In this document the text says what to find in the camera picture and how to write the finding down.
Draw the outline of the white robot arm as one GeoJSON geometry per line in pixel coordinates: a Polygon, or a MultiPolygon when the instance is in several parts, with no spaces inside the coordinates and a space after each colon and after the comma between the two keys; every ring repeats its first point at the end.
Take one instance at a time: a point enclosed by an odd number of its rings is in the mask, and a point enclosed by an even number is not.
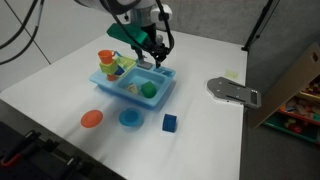
{"type": "Polygon", "coordinates": [[[109,13],[115,20],[107,34],[131,45],[138,66],[150,69],[143,52],[149,53],[159,68],[174,47],[169,21],[171,8],[160,0],[74,0],[87,8],[109,13]]]}

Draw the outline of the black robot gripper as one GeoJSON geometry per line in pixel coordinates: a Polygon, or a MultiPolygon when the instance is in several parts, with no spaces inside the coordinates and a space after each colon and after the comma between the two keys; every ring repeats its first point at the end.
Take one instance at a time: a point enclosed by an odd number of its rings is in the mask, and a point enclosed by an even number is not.
{"type": "Polygon", "coordinates": [[[156,67],[159,68],[165,57],[171,52],[171,46],[163,43],[163,37],[157,33],[156,25],[135,26],[132,35],[135,39],[132,49],[138,54],[139,61],[145,61],[146,56],[143,51],[148,52],[151,56],[156,57],[156,67]]]}

